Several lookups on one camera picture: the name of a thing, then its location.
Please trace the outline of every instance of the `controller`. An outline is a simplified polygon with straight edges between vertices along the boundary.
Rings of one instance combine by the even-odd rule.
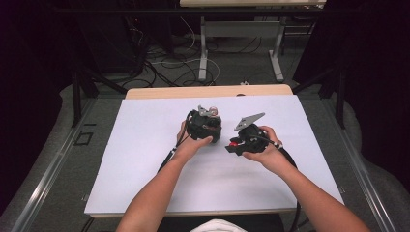
[[[269,138],[265,132],[253,122],[264,115],[265,113],[260,113],[242,118],[234,130],[239,131],[238,137],[233,137],[230,139],[229,145],[225,146],[226,150],[229,153],[236,153],[238,156],[240,156],[243,152],[263,152],[269,144]]]
[[[221,118],[218,115],[216,107],[210,107],[206,110],[201,105],[198,110],[190,112],[188,120],[187,132],[192,139],[206,138],[212,136],[212,142],[216,143],[220,139],[220,131],[222,130]]]

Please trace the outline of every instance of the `hand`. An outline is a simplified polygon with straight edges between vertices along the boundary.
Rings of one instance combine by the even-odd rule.
[[[201,147],[206,146],[209,143],[211,143],[213,137],[208,136],[203,139],[194,140],[187,134],[186,130],[184,131],[184,127],[185,127],[185,121],[182,122],[181,129],[177,134],[177,141],[179,141],[179,139],[182,136],[181,141],[183,142],[177,147],[177,151],[175,152],[174,159],[181,158],[184,161],[188,161],[196,154],[196,152]]]
[[[272,128],[266,126],[259,128],[267,133],[270,140],[282,144]],[[288,168],[293,167],[286,157],[271,143],[269,143],[268,147],[261,153],[243,152],[242,156],[248,160],[260,162],[266,169],[279,176]]]

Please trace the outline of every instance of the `white surface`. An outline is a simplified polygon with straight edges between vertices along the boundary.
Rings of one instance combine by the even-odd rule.
[[[326,0],[181,0],[181,7],[258,7],[324,5]]]
[[[175,145],[181,122],[200,104],[219,109],[221,138],[202,148],[184,167],[167,210],[170,214],[296,207],[295,197],[278,176],[224,148],[238,135],[233,129],[242,117],[261,112],[266,115],[255,124],[273,127],[298,168],[342,202],[296,96],[123,100],[85,214],[123,214]]]

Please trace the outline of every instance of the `white table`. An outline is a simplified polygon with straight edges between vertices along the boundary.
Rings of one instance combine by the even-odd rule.
[[[230,97],[245,94],[244,97]],[[157,173],[174,146],[180,123],[201,104],[216,106],[221,138],[190,160],[172,195],[168,216],[272,213],[294,210],[296,198],[257,162],[228,153],[242,117],[265,112],[257,125],[277,131],[311,180],[342,202],[297,96],[286,85],[158,88],[129,91],[121,105],[85,208],[94,218],[120,217]]]
[[[181,7],[289,7],[324,5],[326,0],[181,0]],[[269,51],[275,79],[284,80],[278,62],[278,51],[283,36],[286,18],[280,21],[206,21],[201,17],[201,61],[198,80],[206,79],[208,50],[207,37],[264,37],[276,38],[274,49]]]

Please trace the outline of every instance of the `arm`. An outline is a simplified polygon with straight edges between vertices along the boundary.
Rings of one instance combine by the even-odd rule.
[[[281,143],[273,129],[260,127],[272,141]],[[262,153],[244,152],[249,160],[260,162],[290,187],[318,231],[369,231],[366,225],[331,195],[296,169],[272,144]]]
[[[178,138],[188,136],[182,134],[183,127],[184,123]],[[197,141],[188,137],[178,146],[168,164],[132,200],[117,231],[157,231],[184,165],[211,141],[212,137]]]

